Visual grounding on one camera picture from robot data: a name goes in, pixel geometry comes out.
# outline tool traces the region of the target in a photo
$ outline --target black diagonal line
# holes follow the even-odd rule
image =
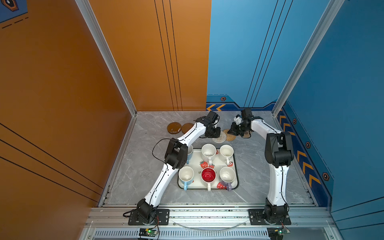
[[[256,85],[255,85],[255,88],[253,89],[252,96],[251,96],[251,99],[249,100],[248,107],[250,106],[251,101],[252,101],[253,94],[255,93],[255,89],[256,89],[256,87],[257,87],[257,82],[259,81],[260,74],[261,74],[261,72],[262,72],[262,70],[263,70],[263,67],[264,67],[264,63],[265,63],[266,57],[268,56],[269,48],[271,47],[272,40],[273,40],[273,36],[275,35],[277,25],[279,25],[280,17],[281,17],[281,14],[282,14],[282,12],[283,12],[283,9],[284,9],[285,2],[286,2],[286,0],[284,1],[283,7],[281,8],[281,12],[280,12],[279,18],[277,19],[276,27],[275,27],[275,30],[273,31],[271,41],[269,42],[268,50],[266,51],[265,58],[264,58],[264,61],[263,61],[263,65],[262,65],[262,67],[260,68],[259,76],[257,77]]]
[[[98,201],[93,200],[92,198],[89,198],[89,197],[87,197],[87,196],[85,196],[85,195],[83,195],[83,194],[81,194],[81,193],[79,193],[79,192],[76,192],[75,190],[72,190],[72,189],[70,189],[70,188],[68,188],[68,187],[66,187],[66,186],[64,186],[64,185],[61,185],[60,183],[57,183],[57,182],[55,182],[55,181],[53,181],[53,180],[51,180],[51,179],[49,179],[49,178],[46,178],[46,177],[44,177],[44,176],[42,176],[42,175],[40,175],[40,174],[38,174],[38,173],[35,173],[34,171],[31,171],[31,170],[29,170],[29,169],[27,169],[27,168],[25,168],[25,167],[23,167],[23,166],[20,166],[20,165],[17,164],[17,163],[14,163],[14,162],[12,162],[12,161],[6,159],[6,158],[3,158],[2,156],[0,156],[0,158],[2,158],[2,159],[4,159],[4,160],[6,160],[7,162],[10,162],[10,163],[12,163],[12,164],[18,166],[18,167],[21,167],[22,169],[25,169],[25,170],[27,170],[27,171],[33,173],[33,174],[36,174],[37,176],[40,176],[40,177],[42,177],[42,178],[44,178],[44,179],[46,179],[46,180],[48,180],[48,181],[51,181],[51,182],[53,182],[53,183],[56,183],[57,185],[62,186],[62,187],[66,188],[66,189],[68,189],[68,190],[70,190],[70,191],[72,191],[72,192],[75,192],[75,193],[77,193],[77,194],[79,194],[79,195],[81,195],[81,196],[83,196],[83,197],[86,197],[86,198],[88,198],[88,199],[90,199],[90,200],[92,200],[92,201],[98,202]]]
[[[288,17],[288,13],[289,13],[289,10],[291,10],[291,6],[292,6],[292,3],[293,3],[293,0],[291,1],[291,5],[289,6],[289,9],[288,9],[287,15],[285,16],[285,19],[284,19],[284,22],[283,22],[283,26],[282,26],[282,27],[281,27],[281,29],[280,29],[279,37],[277,37],[277,40],[276,40],[276,44],[275,44],[275,47],[273,48],[273,51],[272,51],[272,54],[271,54],[271,58],[269,59],[268,65],[266,66],[266,69],[265,69],[265,72],[264,72],[264,75],[263,75],[262,81],[261,81],[261,83],[260,83],[260,86],[259,86],[259,90],[257,90],[257,94],[256,94],[256,97],[255,97],[255,100],[253,101],[253,104],[252,104],[252,106],[255,104],[255,101],[256,101],[257,95],[259,95],[259,91],[260,91],[260,88],[262,87],[262,84],[263,84],[263,80],[264,80],[264,77],[265,77],[266,71],[268,70],[268,67],[269,67],[269,63],[271,62],[271,59],[272,59],[273,53],[275,52],[275,48],[276,48],[277,42],[279,41],[279,38],[280,38],[280,34],[281,34],[281,32],[282,32],[282,30],[283,30],[283,27],[284,27],[284,24],[285,24],[285,20],[287,20],[287,17]]]
[[[255,78],[256,69],[257,69],[257,66],[259,65],[260,57],[262,56],[262,52],[263,52],[264,44],[265,44],[265,41],[266,41],[266,37],[268,36],[269,28],[271,27],[272,19],[273,19],[273,16],[275,15],[275,11],[276,11],[276,7],[277,7],[277,3],[278,2],[279,2],[279,0],[277,0],[277,2],[276,2],[275,9],[273,10],[273,14],[272,14],[272,17],[271,17],[271,21],[269,22],[268,30],[267,30],[267,32],[265,34],[264,43],[263,43],[262,49],[260,51],[259,59],[257,60],[255,72],[253,73],[253,77],[252,77],[252,81],[251,81],[251,85],[249,85],[249,90],[248,90],[248,94],[247,94],[247,97],[246,97],[245,102],[244,102],[244,107],[247,104],[248,95],[249,95],[249,92],[251,91],[253,79]]]
[[[343,228],[343,229],[339,229],[339,231],[341,231],[341,230],[347,230],[347,229],[360,228],[360,227],[376,226],[376,225],[381,225],[381,224],[384,224],[384,222],[381,222],[381,223],[376,223],[376,224],[370,224],[370,225],[364,225],[364,226],[358,226],[358,227],[349,227],[349,228]]]
[[[104,189],[103,187],[99,186],[97,183],[93,182],[91,179],[87,178],[86,176],[82,175],[81,173],[79,173],[78,171],[76,171],[75,169],[71,168],[70,166],[66,165],[65,163],[63,163],[62,161],[60,161],[59,159],[55,158],[54,156],[52,156],[51,154],[47,153],[46,151],[44,151],[43,149],[39,148],[38,146],[36,146],[35,144],[33,144],[32,142],[28,141],[27,139],[25,139],[24,137],[22,137],[21,135],[17,134],[15,131],[13,131],[12,129],[8,128],[7,126],[5,126],[4,124],[0,123],[1,126],[5,127],[6,129],[8,129],[9,131],[13,132],[14,134],[16,134],[17,136],[21,137],[22,139],[24,139],[25,141],[27,141],[28,143],[32,144],[33,146],[37,147],[38,149],[40,149],[41,151],[43,151],[44,153],[46,153],[47,155],[49,155],[50,157],[52,157],[53,159],[55,159],[56,161],[60,162],[61,164],[63,164],[64,166],[68,167],[69,169],[73,170],[75,173],[79,174],[80,176],[82,176],[83,178],[89,180],[90,182],[94,183],[96,186]]]
[[[169,46],[169,37],[168,37],[168,28],[167,28],[167,20],[166,20],[166,11],[164,10],[164,2],[161,0],[163,3],[163,12],[164,12],[164,21],[166,23],[166,32],[167,32],[167,40],[168,40],[168,50],[169,50],[169,59],[170,59],[170,66],[172,69],[172,77],[173,77],[173,87],[175,88],[175,96],[176,96],[176,105],[177,105],[177,110],[179,110],[179,102],[177,100],[177,93],[176,93],[176,84],[175,84],[175,76],[173,74],[173,64],[172,64],[172,57],[170,55],[170,46]]]
[[[166,53],[164,52],[163,38],[161,37],[160,22],[159,22],[159,15],[157,14],[156,0],[153,0],[153,2],[155,3],[156,16],[157,16],[157,23],[159,24],[159,32],[160,32],[161,46],[163,47],[164,62],[166,63],[166,71],[167,71],[167,78],[168,78],[168,85],[169,85],[170,99],[171,99],[171,101],[172,101],[172,108],[173,108],[173,110],[175,110],[175,108],[173,107],[173,98],[172,98],[172,91],[171,91],[171,89],[170,89],[170,82],[169,82],[168,68],[167,68],[167,61],[166,61]]]
[[[343,218],[343,219],[340,219],[340,220],[336,220],[335,222],[343,221],[343,220],[347,220],[347,219],[351,219],[351,218],[355,218],[355,217],[366,216],[366,215],[370,215],[370,214],[376,214],[376,213],[378,213],[378,212],[384,212],[384,210],[377,211],[377,212],[370,212],[370,213],[368,213],[368,214],[361,214],[361,215],[354,216],[354,217],[347,217],[347,218]]]
[[[171,22],[172,22],[173,43],[175,44],[176,68],[177,68],[177,79],[179,80],[180,103],[181,103],[181,110],[183,110],[183,101],[182,101],[182,97],[181,97],[181,87],[180,87],[180,77],[179,77],[179,65],[177,64],[175,30],[173,29],[172,8],[170,6],[170,0],[169,0],[169,9],[170,9],[170,19],[171,19]]]
[[[379,200],[379,199],[382,199],[382,198],[384,198],[384,197],[379,197],[379,198],[372,199],[372,200],[369,200],[369,201],[366,201],[366,202],[362,202],[362,203],[355,204],[355,205],[352,205],[352,206],[349,206],[349,207],[345,207],[345,208],[342,208],[342,209],[339,209],[339,210],[336,210],[336,211],[332,211],[331,213],[334,213],[334,212],[337,212],[337,211],[340,211],[340,210],[344,210],[344,209],[348,209],[350,207],[355,207],[355,206],[358,206],[358,205],[361,205],[361,204],[366,204],[368,202],[376,201],[376,200]]]
[[[69,178],[69,179],[71,179],[72,181],[74,181],[74,182],[77,182],[78,184],[80,184],[81,186],[83,186],[83,187],[85,187],[85,188],[87,188],[87,189],[91,190],[92,192],[99,194],[98,192],[95,192],[94,190],[92,190],[92,189],[88,188],[87,186],[85,186],[85,185],[83,185],[83,184],[79,183],[78,181],[76,181],[76,180],[74,180],[74,179],[72,179],[72,178],[68,177],[67,175],[65,175],[65,174],[63,174],[63,173],[61,173],[61,172],[57,171],[57,170],[56,170],[56,169],[54,169],[53,167],[50,167],[50,166],[48,166],[47,164],[45,164],[45,163],[43,163],[43,162],[41,162],[41,161],[37,160],[36,158],[32,157],[31,155],[28,155],[27,153],[25,153],[25,152],[21,151],[21,150],[20,150],[20,149],[18,149],[17,147],[14,147],[14,146],[12,146],[11,144],[9,144],[9,143],[5,142],[4,140],[0,139],[0,141],[2,141],[3,143],[5,143],[6,145],[8,145],[8,146],[10,146],[10,147],[12,147],[12,148],[14,148],[14,149],[16,149],[17,151],[19,151],[19,152],[21,152],[21,153],[23,153],[23,154],[27,155],[28,157],[30,157],[30,158],[32,158],[32,159],[34,159],[34,160],[38,161],[39,163],[41,163],[41,164],[43,164],[43,165],[45,165],[45,166],[49,167],[50,169],[52,169],[52,170],[54,170],[54,171],[56,171],[56,172],[60,173],[61,175],[65,176],[65,177],[67,177],[67,178]]]

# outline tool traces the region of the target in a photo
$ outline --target black mounting plate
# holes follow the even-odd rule
[[[156,209],[156,217],[159,217],[159,225],[168,225],[168,221],[169,221],[169,209]],[[133,225],[133,226],[137,226],[137,225],[153,225],[153,226],[156,226],[157,224],[157,219],[155,219],[153,222],[151,222],[150,224],[145,224],[145,220],[144,218],[142,218],[137,210],[133,210],[131,212],[131,214],[129,215],[129,221],[128,221],[128,225]]]
[[[251,221],[251,225],[275,225],[280,224],[269,224],[264,220],[264,209],[248,209],[249,220]],[[291,225],[291,219],[289,215],[286,215],[283,221],[284,225]]]

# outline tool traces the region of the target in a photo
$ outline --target robotic arm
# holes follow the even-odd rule
[[[194,126],[183,136],[178,139],[172,138],[169,141],[165,153],[165,163],[160,175],[149,193],[139,201],[137,208],[131,213],[137,225],[148,225],[154,221],[157,207],[165,189],[172,177],[187,162],[188,147],[203,134],[208,138],[220,136],[220,128],[215,127],[219,118],[217,113],[210,111],[207,116],[198,118]]]
[[[273,128],[261,117],[254,117],[251,109],[244,109],[241,114],[234,118],[235,122],[228,133],[244,136],[246,131],[255,131],[265,139],[265,159],[270,168],[270,185],[264,219],[269,224],[284,222],[289,209],[285,200],[286,177],[294,157],[291,134]]]

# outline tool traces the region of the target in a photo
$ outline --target strawberry tray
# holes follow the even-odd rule
[[[222,180],[220,178],[220,170],[223,167],[227,167],[227,163],[223,162],[219,158],[220,156],[219,153],[220,153],[220,149],[217,149],[215,158],[212,160],[212,164],[214,165],[213,169],[216,172],[216,179],[211,183],[211,189],[226,190],[227,187],[223,186]],[[189,164],[186,164],[185,166],[191,167],[194,171],[193,182],[190,185],[188,185],[188,190],[189,189],[207,190],[207,184],[201,179],[201,171],[203,171],[204,168],[209,166],[208,166],[208,163],[203,162],[203,159],[201,158],[201,149],[193,150],[192,158],[189,160]],[[238,187],[238,175],[237,175],[236,162],[235,162],[235,153],[230,159],[230,165],[228,165],[228,167],[235,170],[236,177],[235,177],[235,180],[231,183],[231,185],[232,185],[232,189],[236,189]],[[181,189],[184,189],[184,184],[181,182],[179,177],[177,177],[177,183]]]

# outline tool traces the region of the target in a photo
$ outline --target yellow chevron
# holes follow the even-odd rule
[[[208,108],[207,108],[207,110],[208,111],[211,111],[211,107],[213,107],[213,106],[215,106],[216,104],[212,104],[211,106],[209,106]]]
[[[318,182],[319,184],[321,184],[319,179],[315,178],[314,176],[312,176],[312,175],[310,174],[310,187],[311,187],[311,188],[312,188],[312,180],[315,180],[316,182]]]
[[[300,155],[304,156],[304,157],[307,157],[307,155],[303,152],[300,152],[300,151],[297,151],[297,161],[300,162]]]
[[[221,105],[220,107],[216,108],[216,110],[217,110],[217,111],[221,111],[220,108],[221,108],[221,107],[224,107],[224,106],[225,106],[225,104],[223,104],[223,105]]]
[[[284,115],[280,115],[280,125],[281,125],[281,119],[282,118],[286,118],[286,116],[284,116]]]
[[[311,165],[309,165],[309,164],[306,163],[306,162],[303,162],[303,173],[304,173],[304,175],[305,175],[305,167],[309,167],[310,169],[313,170],[313,167],[312,167]]]
[[[289,125],[288,123],[284,123],[283,126],[284,126],[283,127],[283,132],[285,132],[285,127],[290,127],[291,125]]]

